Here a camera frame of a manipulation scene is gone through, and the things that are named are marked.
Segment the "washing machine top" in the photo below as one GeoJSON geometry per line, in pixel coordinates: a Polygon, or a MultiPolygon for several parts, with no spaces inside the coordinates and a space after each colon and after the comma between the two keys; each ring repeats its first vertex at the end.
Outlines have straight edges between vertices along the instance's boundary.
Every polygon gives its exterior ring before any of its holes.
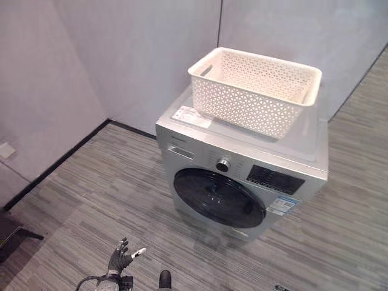
{"type": "Polygon", "coordinates": [[[253,160],[267,160],[296,171],[307,167],[327,176],[327,121],[318,119],[316,107],[304,110],[279,140],[218,119],[203,118],[192,107],[189,86],[159,118],[157,130],[165,128],[253,160]]]}

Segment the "black baseboard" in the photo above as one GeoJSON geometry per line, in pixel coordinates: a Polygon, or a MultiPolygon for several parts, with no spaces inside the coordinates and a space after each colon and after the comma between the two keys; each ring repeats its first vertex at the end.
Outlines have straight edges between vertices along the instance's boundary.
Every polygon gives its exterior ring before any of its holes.
{"type": "Polygon", "coordinates": [[[46,171],[44,171],[41,175],[39,175],[34,181],[32,181],[29,185],[27,185],[23,190],[19,192],[15,197],[13,197],[3,208],[4,212],[8,212],[13,206],[16,205],[25,195],[30,193],[32,189],[34,189],[40,182],[42,182],[49,174],[51,174],[56,168],[58,168],[66,159],[72,156],[80,147],[82,147],[85,143],[87,143],[92,137],[94,137],[101,129],[103,129],[108,124],[114,124],[122,129],[129,130],[131,132],[138,133],[140,135],[146,136],[148,138],[156,139],[155,135],[151,135],[149,133],[143,132],[142,130],[134,129],[129,125],[125,125],[118,121],[114,121],[111,119],[106,119],[103,123],[97,126],[94,131],[85,136],[77,145],[75,145],[72,149],[70,149],[67,153],[61,156],[54,164],[52,164],[46,171]]]}
{"type": "Polygon", "coordinates": [[[115,126],[118,126],[118,127],[121,127],[122,129],[126,129],[126,130],[129,130],[130,132],[135,132],[135,133],[138,133],[140,135],[143,135],[143,136],[146,136],[148,138],[152,138],[152,139],[156,139],[156,136],[155,135],[151,135],[147,132],[143,132],[142,130],[139,130],[139,129],[136,129],[132,126],[129,126],[127,124],[124,124],[124,123],[121,123],[121,122],[118,122],[118,121],[115,121],[115,120],[109,120],[109,123],[115,125],[115,126]]]}

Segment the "white plastic basket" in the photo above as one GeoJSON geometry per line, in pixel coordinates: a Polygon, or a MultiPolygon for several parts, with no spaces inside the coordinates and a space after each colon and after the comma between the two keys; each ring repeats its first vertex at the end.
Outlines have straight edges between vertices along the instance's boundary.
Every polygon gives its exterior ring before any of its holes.
{"type": "Polygon", "coordinates": [[[308,65],[221,47],[188,72],[195,109],[277,139],[314,105],[322,76],[308,65]]]}

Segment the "digital display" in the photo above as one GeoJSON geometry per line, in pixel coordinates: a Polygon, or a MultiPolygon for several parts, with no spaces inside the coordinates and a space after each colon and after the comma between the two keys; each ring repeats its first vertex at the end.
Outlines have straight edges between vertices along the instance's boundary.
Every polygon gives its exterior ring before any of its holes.
{"type": "Polygon", "coordinates": [[[256,165],[253,165],[247,180],[288,195],[293,195],[304,183],[303,179],[295,178],[256,165]]]}

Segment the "basket handle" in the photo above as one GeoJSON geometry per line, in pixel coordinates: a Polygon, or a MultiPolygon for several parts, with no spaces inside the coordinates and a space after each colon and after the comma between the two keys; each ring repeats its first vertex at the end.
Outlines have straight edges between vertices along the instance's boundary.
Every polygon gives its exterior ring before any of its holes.
{"type": "Polygon", "coordinates": [[[213,68],[213,65],[208,66],[201,74],[201,77],[205,77],[205,75],[210,72],[210,70],[213,68]]]}

